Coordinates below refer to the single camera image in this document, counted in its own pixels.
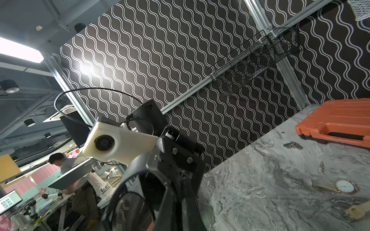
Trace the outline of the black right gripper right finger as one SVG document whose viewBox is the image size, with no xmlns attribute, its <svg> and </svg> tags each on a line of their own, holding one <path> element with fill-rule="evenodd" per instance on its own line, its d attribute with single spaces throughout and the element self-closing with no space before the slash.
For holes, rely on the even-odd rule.
<svg viewBox="0 0 370 231">
<path fill-rule="evenodd" d="M 188 177 L 183 177 L 181 179 L 181 190 L 183 231 L 206 231 L 198 209 L 197 200 Z"/>
</svg>

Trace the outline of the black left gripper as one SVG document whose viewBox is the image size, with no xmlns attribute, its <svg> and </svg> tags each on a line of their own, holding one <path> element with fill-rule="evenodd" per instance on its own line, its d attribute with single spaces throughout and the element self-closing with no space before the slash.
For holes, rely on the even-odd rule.
<svg viewBox="0 0 370 231">
<path fill-rule="evenodd" d="M 127 181 L 134 183 L 127 191 L 146 202 L 164 202 L 167 192 L 175 202 L 196 202 L 205 170 L 199 157 L 203 150 L 188 139 L 160 137 L 129 164 Z"/>
</svg>

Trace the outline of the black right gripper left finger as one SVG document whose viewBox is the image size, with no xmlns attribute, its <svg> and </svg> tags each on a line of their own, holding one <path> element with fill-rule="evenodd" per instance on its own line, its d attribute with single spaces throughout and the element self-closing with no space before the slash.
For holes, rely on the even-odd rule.
<svg viewBox="0 0 370 231">
<path fill-rule="evenodd" d="M 179 202 L 181 193 L 170 182 L 164 182 L 165 193 L 160 205 L 153 231 L 180 231 Z"/>
</svg>

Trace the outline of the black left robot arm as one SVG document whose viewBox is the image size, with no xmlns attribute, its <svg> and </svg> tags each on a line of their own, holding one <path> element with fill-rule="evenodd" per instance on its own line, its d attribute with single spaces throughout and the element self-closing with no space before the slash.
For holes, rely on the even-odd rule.
<svg viewBox="0 0 370 231">
<path fill-rule="evenodd" d="M 88 125 L 61 109 L 57 111 L 65 118 L 89 128 L 83 153 L 100 162 L 114 160 L 128 166 L 137 156 L 154 148 L 160 137 L 168 138 L 178 146 L 178 150 L 187 151 L 185 157 L 176 157 L 175 160 L 180 169 L 192 174 L 190 184 L 194 193 L 198 193 L 205 170 L 205 163 L 199 156 L 205 152 L 205 148 L 169 125 L 153 99 L 141 103 L 122 122 L 100 116 L 94 125 Z"/>
</svg>

